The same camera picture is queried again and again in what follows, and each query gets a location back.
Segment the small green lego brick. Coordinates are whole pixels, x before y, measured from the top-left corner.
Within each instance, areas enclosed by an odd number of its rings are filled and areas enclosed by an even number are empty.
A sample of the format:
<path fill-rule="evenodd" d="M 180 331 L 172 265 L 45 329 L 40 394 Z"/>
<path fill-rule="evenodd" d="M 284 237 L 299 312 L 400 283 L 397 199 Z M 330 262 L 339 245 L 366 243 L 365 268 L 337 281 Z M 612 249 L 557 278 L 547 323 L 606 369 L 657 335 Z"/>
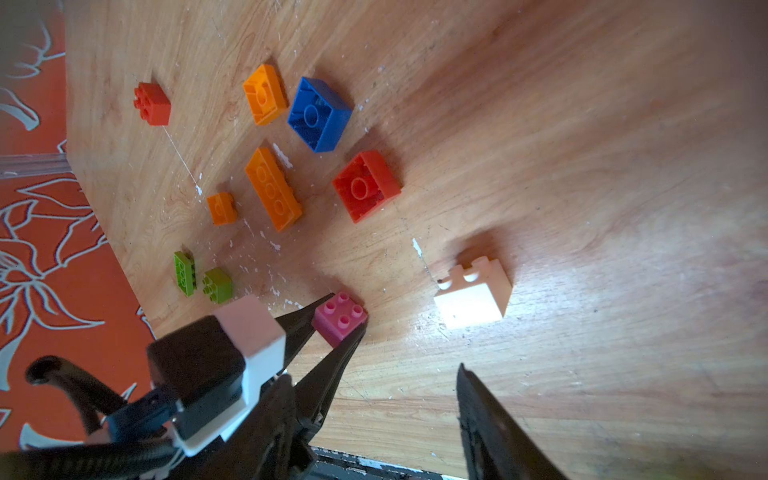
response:
<path fill-rule="evenodd" d="M 230 276 L 220 267 L 210 269 L 203 275 L 203 294 L 214 304 L 228 302 L 233 295 Z"/>

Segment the pink lego brick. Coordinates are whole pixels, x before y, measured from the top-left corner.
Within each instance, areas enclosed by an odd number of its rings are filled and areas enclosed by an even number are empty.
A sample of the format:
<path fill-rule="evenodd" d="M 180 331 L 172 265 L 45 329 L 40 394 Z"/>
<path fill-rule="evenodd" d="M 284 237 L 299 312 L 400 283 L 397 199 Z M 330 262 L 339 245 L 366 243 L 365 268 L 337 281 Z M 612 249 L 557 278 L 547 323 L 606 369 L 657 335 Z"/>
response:
<path fill-rule="evenodd" d="M 367 319 L 368 313 L 363 306 L 341 291 L 315 309 L 312 326 L 332 348 L 336 348 Z"/>

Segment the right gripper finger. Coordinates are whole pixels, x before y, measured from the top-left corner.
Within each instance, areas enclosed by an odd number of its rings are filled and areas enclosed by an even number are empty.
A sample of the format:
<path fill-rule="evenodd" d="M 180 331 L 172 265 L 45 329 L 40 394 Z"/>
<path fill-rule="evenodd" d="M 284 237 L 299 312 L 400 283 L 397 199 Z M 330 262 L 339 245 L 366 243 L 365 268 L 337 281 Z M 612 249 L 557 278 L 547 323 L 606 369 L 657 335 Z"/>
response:
<path fill-rule="evenodd" d="M 472 371 L 461 365 L 456 394 L 470 479 L 563 479 Z"/>

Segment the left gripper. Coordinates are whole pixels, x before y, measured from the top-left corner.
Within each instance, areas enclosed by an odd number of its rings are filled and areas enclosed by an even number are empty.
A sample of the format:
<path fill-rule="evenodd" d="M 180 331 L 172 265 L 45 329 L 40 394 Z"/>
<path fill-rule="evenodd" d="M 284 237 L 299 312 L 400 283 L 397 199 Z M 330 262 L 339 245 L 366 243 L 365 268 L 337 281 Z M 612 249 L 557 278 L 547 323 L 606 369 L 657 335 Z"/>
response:
<path fill-rule="evenodd" d="M 283 368 L 315 333 L 315 310 L 329 293 L 312 304 L 276 318 L 286 333 Z M 367 323 L 359 325 L 295 386 L 282 375 L 202 467 L 199 479 L 304 479 L 315 463 L 309 443 L 321 430 L 344 371 L 362 341 Z"/>

